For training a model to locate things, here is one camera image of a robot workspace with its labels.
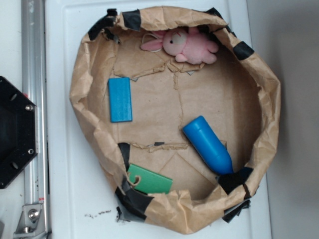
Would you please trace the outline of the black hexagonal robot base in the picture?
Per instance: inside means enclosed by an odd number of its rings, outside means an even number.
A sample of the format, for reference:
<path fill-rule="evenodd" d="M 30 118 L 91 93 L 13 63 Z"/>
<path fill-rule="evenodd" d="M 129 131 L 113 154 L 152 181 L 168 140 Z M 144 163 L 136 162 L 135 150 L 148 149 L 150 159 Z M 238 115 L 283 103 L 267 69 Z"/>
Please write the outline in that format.
<path fill-rule="evenodd" d="M 0 188 L 5 189 L 37 156 L 36 105 L 0 78 Z"/>

